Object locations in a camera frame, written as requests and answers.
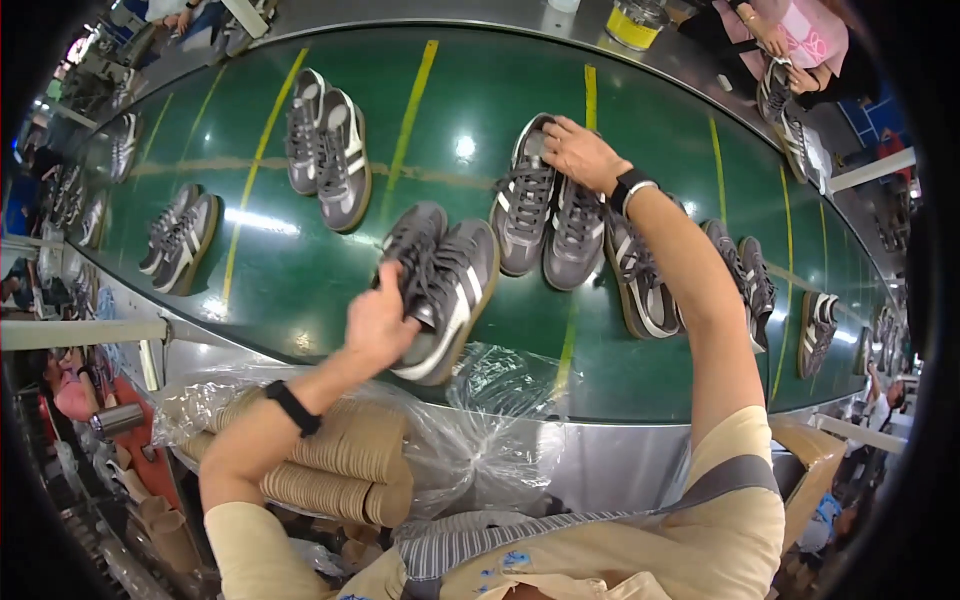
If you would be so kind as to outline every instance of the hand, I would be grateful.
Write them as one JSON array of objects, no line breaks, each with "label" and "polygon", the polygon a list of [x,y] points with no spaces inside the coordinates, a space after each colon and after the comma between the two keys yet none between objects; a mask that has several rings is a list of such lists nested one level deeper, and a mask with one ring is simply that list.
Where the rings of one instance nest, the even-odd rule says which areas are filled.
[{"label": "hand", "polygon": [[543,126],[547,134],[543,160],[574,181],[608,196],[616,187],[616,178],[634,168],[613,151],[599,135],[580,127],[566,117]]},{"label": "hand", "polygon": [[803,94],[808,91],[818,91],[820,89],[820,82],[817,81],[817,78],[807,73],[805,69],[787,64],[786,72],[790,80],[790,91],[793,93]]},{"label": "hand", "polygon": [[177,33],[181,36],[186,31],[186,26],[190,24],[190,14],[192,12],[190,9],[183,9],[183,12],[177,18]]},{"label": "hand", "polygon": [[771,23],[763,17],[752,18],[744,25],[756,41],[760,42],[770,56],[785,59],[790,56],[790,48],[786,44],[786,34],[777,27],[777,23]]},{"label": "hand", "polygon": [[397,280],[403,271],[393,260],[380,265],[380,287],[353,299],[347,312],[344,354],[373,377],[396,362],[420,331],[420,322],[403,318]]}]

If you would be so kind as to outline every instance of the metal canister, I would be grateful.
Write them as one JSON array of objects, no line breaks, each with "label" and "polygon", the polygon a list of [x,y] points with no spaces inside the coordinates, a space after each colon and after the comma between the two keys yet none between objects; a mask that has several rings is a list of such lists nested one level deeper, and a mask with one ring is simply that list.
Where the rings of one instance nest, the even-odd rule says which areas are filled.
[{"label": "metal canister", "polygon": [[669,22],[666,11],[654,0],[613,0],[607,33],[632,50],[646,50]]},{"label": "metal canister", "polygon": [[107,408],[90,418],[90,427],[98,440],[108,440],[143,424],[139,404],[121,404]]}]

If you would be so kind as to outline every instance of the gray strap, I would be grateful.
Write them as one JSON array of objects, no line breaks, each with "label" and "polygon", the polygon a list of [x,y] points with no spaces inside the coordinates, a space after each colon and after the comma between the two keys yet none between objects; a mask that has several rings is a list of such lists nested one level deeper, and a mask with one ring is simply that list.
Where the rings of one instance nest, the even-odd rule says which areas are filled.
[{"label": "gray strap", "polygon": [[401,600],[437,600],[441,577],[456,565],[518,540],[525,540],[574,525],[637,516],[665,516],[710,502],[727,492],[763,488],[780,495],[770,465],[755,454],[734,456],[704,473],[675,504],[637,513],[574,513],[553,515],[527,523],[450,532],[405,540],[397,545],[406,565],[407,582]]}]

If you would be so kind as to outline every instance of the white container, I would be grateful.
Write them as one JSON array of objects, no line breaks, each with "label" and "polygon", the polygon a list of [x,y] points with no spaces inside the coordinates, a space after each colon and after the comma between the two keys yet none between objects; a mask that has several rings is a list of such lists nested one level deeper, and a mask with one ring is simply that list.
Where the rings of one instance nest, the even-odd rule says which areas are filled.
[{"label": "white container", "polygon": [[547,0],[547,4],[561,12],[576,12],[580,8],[580,0]]}]

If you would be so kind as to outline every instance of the hair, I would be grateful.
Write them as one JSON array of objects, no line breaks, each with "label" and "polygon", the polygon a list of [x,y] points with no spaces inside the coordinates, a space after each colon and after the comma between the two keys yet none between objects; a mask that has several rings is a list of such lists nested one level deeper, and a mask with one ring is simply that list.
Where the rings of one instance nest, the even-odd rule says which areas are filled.
[{"label": "hair", "polygon": [[49,361],[49,350],[30,350],[27,354],[28,375],[40,388],[40,395],[52,401],[54,399],[54,391],[53,388],[50,387],[50,382],[47,381],[44,376],[47,373],[47,363]]}]

